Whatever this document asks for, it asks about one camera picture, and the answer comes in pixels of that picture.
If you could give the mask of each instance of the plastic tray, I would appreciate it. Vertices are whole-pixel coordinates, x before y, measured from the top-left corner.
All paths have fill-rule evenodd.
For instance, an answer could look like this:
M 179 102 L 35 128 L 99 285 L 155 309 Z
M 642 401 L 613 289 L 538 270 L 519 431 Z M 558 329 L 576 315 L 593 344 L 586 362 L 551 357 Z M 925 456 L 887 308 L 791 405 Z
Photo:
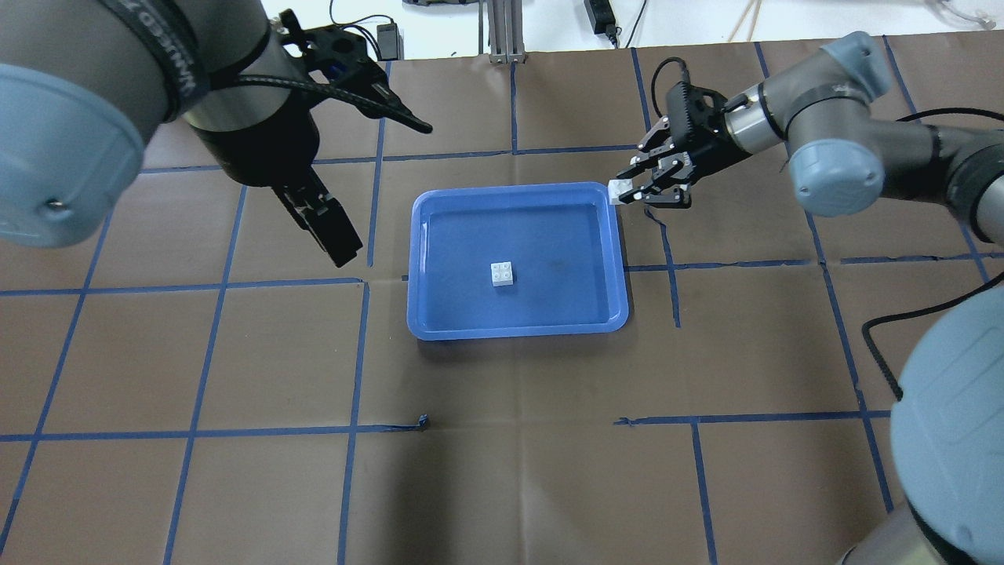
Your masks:
M 510 261 L 514 284 L 493 287 Z M 598 183 L 434 190 L 412 209 L 408 327 L 427 341 L 613 332 L 617 218 Z

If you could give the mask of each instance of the power adapter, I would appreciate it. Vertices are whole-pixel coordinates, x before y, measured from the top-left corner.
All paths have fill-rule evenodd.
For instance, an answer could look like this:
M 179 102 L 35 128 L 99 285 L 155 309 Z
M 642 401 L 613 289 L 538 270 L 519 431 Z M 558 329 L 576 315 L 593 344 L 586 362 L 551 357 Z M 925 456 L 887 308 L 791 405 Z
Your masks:
M 398 60 L 401 58 L 401 32 L 398 24 L 385 23 L 376 26 L 376 45 L 380 47 L 380 60 Z
M 606 35 L 614 47 L 619 46 L 617 18 L 613 15 L 610 0 L 585 0 L 585 11 L 589 14 L 592 32 L 596 35 Z

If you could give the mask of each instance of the work surface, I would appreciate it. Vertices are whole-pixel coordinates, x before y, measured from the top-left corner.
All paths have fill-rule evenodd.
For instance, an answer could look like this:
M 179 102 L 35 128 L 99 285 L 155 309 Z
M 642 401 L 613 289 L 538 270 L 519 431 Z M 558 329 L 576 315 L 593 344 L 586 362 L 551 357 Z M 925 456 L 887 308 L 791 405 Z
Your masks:
M 0 246 L 0 564 L 835 562 L 903 496 L 857 328 L 1004 268 L 944 209 L 807 217 L 775 148 L 619 209 L 619 332 L 420 343 L 403 281 L 424 191 L 605 182 L 663 57 L 731 95 L 817 45 L 395 62 L 432 135 L 315 111 L 343 269 L 165 126 L 99 234 Z M 875 115 L 1004 110 L 1001 32 L 888 46 Z M 877 331 L 896 370 L 930 323 Z

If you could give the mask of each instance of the cable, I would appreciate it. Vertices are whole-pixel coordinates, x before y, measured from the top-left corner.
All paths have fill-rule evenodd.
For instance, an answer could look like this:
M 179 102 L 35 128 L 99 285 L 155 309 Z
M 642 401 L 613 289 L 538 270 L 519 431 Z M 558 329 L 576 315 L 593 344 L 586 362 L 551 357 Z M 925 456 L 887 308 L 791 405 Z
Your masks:
M 369 43 L 369 45 L 373 48 L 373 53 L 376 54 L 376 58 L 380 60 L 384 59 L 384 53 L 380 50 L 380 45 L 376 44 L 376 38 L 373 37 L 371 31 L 362 27 L 361 25 L 355 25 L 354 23 L 341 26 L 341 29 L 349 29 L 349 28 L 359 30 L 359 33 L 361 33 L 362 36 L 366 39 L 366 43 Z
M 955 14 L 957 17 L 960 17 L 967 21 L 971 21 L 973 23 L 978 23 L 980 24 L 980 27 L 986 29 L 987 31 L 997 27 L 997 22 L 990 19 L 990 17 L 987 16 L 982 11 L 977 11 L 976 15 L 971 16 L 969 14 L 959 11 L 958 8 L 952 5 L 951 0 L 938 0 L 938 3 L 941 4 L 941 6 L 946 10 Z
M 656 108 L 656 115 L 662 117 L 664 114 L 662 110 L 659 109 L 659 102 L 656 101 L 656 80 L 659 78 L 659 72 L 663 70 L 663 67 L 670 64 L 671 62 L 680 63 L 680 76 L 684 82 L 690 82 L 690 70 L 687 68 L 687 61 L 680 57 L 666 57 L 663 62 L 659 63 L 656 67 L 656 72 L 652 73 L 652 82 L 649 84 L 649 93 L 652 94 L 652 106 Z
M 397 23 L 397 22 L 394 21 L 394 18 L 392 18 L 391 16 L 389 16 L 387 14 L 371 14 L 371 15 L 368 15 L 368 16 L 366 16 L 364 18 L 359 18 L 359 19 L 357 19 L 355 21 L 350 21 L 350 22 L 345 22 L 345 23 L 338 23 L 338 22 L 334 21 L 334 0 L 329 0 L 329 2 L 327 3 L 327 17 L 329 17 L 331 19 L 331 23 L 333 23 L 334 25 L 342 26 L 342 27 L 344 27 L 346 25 L 351 25 L 353 23 L 363 22 L 363 21 L 366 21 L 366 20 L 372 19 L 372 18 L 387 18 L 391 23 Z
M 921 117 L 927 117 L 929 115 L 945 115 L 953 113 L 982 115 L 984 117 L 990 117 L 991 119 L 996 119 L 998 121 L 1004 121 L 1004 113 L 993 111 L 991 109 L 982 109 L 979 107 L 969 107 L 965 105 L 952 106 L 952 107 L 937 107 L 935 109 L 925 109 L 924 111 L 918 111 L 917 113 L 904 115 L 903 117 L 897 119 L 897 121 L 913 121 L 914 119 L 920 119 Z
M 732 33 L 729 34 L 729 38 L 726 42 L 731 43 L 733 39 L 736 38 L 736 34 L 739 33 L 739 28 L 743 26 L 743 22 L 746 21 L 746 15 L 750 13 L 750 9 L 753 8 L 753 4 L 757 0 L 750 0 L 746 3 L 746 9 L 743 10 L 743 15 L 739 16 L 739 21 L 736 22 L 736 26 L 732 28 Z
M 878 351 L 878 346 L 875 345 L 874 340 L 871 338 L 871 329 L 875 326 L 881 326 L 883 324 L 888 324 L 890 322 L 901 322 L 904 320 L 912 320 L 914 318 L 921 318 L 922 316 L 928 316 L 930 314 L 936 314 L 950 308 L 955 308 L 960 304 L 966 302 L 967 300 L 993 289 L 1000 282 L 1004 280 L 1004 272 L 1001 272 L 997 276 L 994 276 L 985 285 L 967 293 L 957 299 L 951 300 L 947 303 L 940 304 L 938 306 L 931 306 L 928 308 L 923 308 L 921 310 L 915 310 L 913 312 L 905 312 L 903 314 L 893 314 L 891 316 L 883 316 L 881 318 L 875 318 L 874 320 L 868 320 L 861 326 L 861 336 L 864 338 L 864 345 L 868 346 L 868 351 L 871 352 L 871 357 L 874 358 L 875 364 L 878 365 L 878 370 L 882 371 L 882 376 L 886 378 L 886 382 L 889 383 L 889 387 L 893 390 L 893 395 L 896 396 L 897 400 L 903 400 L 903 389 L 900 388 L 900 383 L 896 381 L 896 376 L 893 374 L 893 370 L 889 368 L 889 363 L 886 362 L 886 358 L 883 357 L 882 353 Z
M 281 76 L 270 76 L 268 74 L 241 74 L 235 78 L 233 82 L 228 82 L 222 86 L 218 86 L 216 89 L 232 88 L 234 86 L 274 86 L 277 88 L 291 88 L 295 90 L 313 92 L 316 94 L 322 94 L 329 98 L 348 102 L 360 109 L 368 109 L 370 111 L 381 113 L 422 133 L 430 133 L 433 130 L 432 125 L 422 119 L 419 119 L 414 114 L 406 113 L 386 103 L 373 101 L 367 97 L 360 96 L 344 88 L 331 86 L 330 84 L 294 80 L 291 78 L 283 78 Z
M 635 39 L 635 32 L 638 31 L 638 24 L 642 21 L 642 14 L 645 13 L 645 7 L 649 5 L 649 0 L 644 0 L 642 2 L 642 9 L 638 11 L 638 17 L 635 18 L 635 25 L 631 28 L 631 35 L 628 36 L 628 42 L 624 43 L 624 48 L 631 47 L 631 42 Z
M 760 7 L 763 6 L 763 0 L 756 0 L 756 8 L 753 10 L 753 22 L 750 24 L 750 31 L 746 34 L 746 41 L 753 40 L 753 31 L 756 30 L 756 22 L 760 19 Z

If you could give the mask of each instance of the white lego brick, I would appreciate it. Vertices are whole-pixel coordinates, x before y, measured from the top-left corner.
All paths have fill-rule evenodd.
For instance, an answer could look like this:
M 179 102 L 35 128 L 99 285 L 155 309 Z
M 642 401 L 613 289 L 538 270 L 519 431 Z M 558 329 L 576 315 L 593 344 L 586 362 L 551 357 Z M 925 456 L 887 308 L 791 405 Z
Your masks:
M 617 206 L 623 204 L 620 201 L 620 195 L 633 188 L 635 188 L 635 185 L 631 179 L 611 179 L 606 183 L 606 197 L 609 199 L 610 205 Z
M 508 287 L 513 284 L 512 262 L 492 263 L 492 287 Z

